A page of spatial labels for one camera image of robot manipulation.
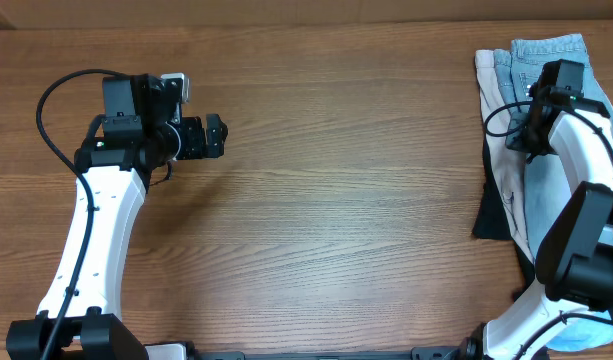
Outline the light blue denim shorts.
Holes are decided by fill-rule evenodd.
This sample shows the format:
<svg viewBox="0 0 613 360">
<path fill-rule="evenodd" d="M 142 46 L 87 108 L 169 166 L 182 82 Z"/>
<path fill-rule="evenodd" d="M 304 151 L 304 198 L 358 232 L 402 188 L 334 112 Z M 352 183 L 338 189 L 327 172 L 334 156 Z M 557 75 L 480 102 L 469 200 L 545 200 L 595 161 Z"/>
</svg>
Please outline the light blue denim shorts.
<svg viewBox="0 0 613 360">
<path fill-rule="evenodd" d="M 476 70 L 488 163 L 508 229 L 536 264 L 581 183 L 613 191 L 613 106 L 579 34 L 481 50 Z"/>
</svg>

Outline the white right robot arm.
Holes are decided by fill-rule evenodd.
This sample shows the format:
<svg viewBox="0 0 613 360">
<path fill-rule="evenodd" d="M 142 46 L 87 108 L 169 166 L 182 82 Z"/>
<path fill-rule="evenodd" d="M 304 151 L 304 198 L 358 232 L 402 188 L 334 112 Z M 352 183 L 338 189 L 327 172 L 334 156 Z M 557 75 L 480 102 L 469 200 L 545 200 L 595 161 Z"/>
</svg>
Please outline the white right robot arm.
<svg viewBox="0 0 613 360">
<path fill-rule="evenodd" d="M 502 133 L 530 159 L 559 157 L 571 197 L 534 263 L 535 279 L 500 317 L 482 324 L 455 359 L 530 359 L 577 319 L 613 328 L 613 137 L 604 103 L 583 93 L 584 66 L 548 62 L 529 88 L 528 112 Z"/>
</svg>

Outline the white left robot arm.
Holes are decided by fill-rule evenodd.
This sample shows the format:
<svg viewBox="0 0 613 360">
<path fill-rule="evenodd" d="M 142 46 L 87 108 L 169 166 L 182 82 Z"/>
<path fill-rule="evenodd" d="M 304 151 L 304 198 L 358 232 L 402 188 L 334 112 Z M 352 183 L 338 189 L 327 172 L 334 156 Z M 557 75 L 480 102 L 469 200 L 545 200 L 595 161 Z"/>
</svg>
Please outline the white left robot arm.
<svg viewBox="0 0 613 360">
<path fill-rule="evenodd" d="M 53 281 L 30 320 L 11 323 L 12 359 L 197 359 L 190 342 L 144 345 L 121 315 L 131 232 L 152 173 L 176 161 L 219 158 L 228 128 L 216 114 L 185 117 L 190 80 L 103 71 L 103 113 L 73 159 L 76 203 Z"/>
</svg>

